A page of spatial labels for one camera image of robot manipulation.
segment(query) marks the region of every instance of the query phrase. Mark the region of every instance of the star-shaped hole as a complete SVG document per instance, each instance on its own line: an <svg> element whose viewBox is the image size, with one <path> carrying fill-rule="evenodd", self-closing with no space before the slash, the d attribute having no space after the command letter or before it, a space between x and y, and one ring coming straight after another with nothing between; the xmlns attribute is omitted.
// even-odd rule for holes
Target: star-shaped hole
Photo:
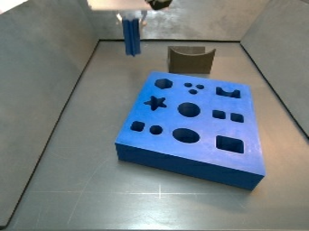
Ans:
<svg viewBox="0 0 309 231"><path fill-rule="evenodd" d="M148 105L151 107L151 110L155 111L159 107L167 107L167 105L164 105L164 97L150 97L150 101L144 102L146 105Z"/></svg>

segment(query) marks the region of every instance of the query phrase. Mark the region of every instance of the gray floor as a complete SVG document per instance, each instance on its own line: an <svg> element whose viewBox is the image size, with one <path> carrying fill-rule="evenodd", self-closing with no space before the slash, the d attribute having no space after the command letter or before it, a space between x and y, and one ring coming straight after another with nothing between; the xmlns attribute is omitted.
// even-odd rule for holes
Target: gray floor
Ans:
<svg viewBox="0 0 309 231"><path fill-rule="evenodd" d="M249 84L266 162L253 192L119 162L113 141L168 45L216 48L206 77ZM101 42L8 229L309 229L309 145L238 43Z"/></svg>

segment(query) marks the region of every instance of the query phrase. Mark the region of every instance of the square hole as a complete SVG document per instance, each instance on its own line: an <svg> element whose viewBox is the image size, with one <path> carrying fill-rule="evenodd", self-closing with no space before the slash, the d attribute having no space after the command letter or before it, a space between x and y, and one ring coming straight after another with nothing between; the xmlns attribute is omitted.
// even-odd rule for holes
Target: square hole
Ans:
<svg viewBox="0 0 309 231"><path fill-rule="evenodd" d="M144 128L144 123L139 121L133 121L129 126L129 130L135 132L140 132Z"/></svg>
<svg viewBox="0 0 309 231"><path fill-rule="evenodd" d="M224 119L226 113L223 111L212 110L212 118Z"/></svg>
<svg viewBox="0 0 309 231"><path fill-rule="evenodd" d="M230 113L230 120L238 123L243 123L243 115L236 113Z"/></svg>
<svg viewBox="0 0 309 231"><path fill-rule="evenodd" d="M216 136L216 149L243 153L243 141L222 135Z"/></svg>

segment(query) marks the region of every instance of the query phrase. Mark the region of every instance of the top surface of blue block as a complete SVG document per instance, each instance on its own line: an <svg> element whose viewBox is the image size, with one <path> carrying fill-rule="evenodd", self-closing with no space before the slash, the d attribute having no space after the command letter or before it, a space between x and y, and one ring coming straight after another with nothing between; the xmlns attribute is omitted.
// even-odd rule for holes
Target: top surface of blue block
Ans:
<svg viewBox="0 0 309 231"><path fill-rule="evenodd" d="M141 131L131 130L133 122L144 123L137 127ZM162 127L162 133L155 127L154 134L150 132L154 125ZM253 97L243 84L152 72L116 143L266 174Z"/></svg>

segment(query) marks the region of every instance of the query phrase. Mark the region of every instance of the oval hole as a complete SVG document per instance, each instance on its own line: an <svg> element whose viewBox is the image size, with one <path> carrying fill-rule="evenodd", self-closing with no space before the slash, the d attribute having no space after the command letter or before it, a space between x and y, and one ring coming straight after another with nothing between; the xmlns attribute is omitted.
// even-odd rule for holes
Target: oval hole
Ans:
<svg viewBox="0 0 309 231"><path fill-rule="evenodd" d="M187 128L178 128L172 132L174 138L183 143L196 143L199 141L199 135Z"/></svg>

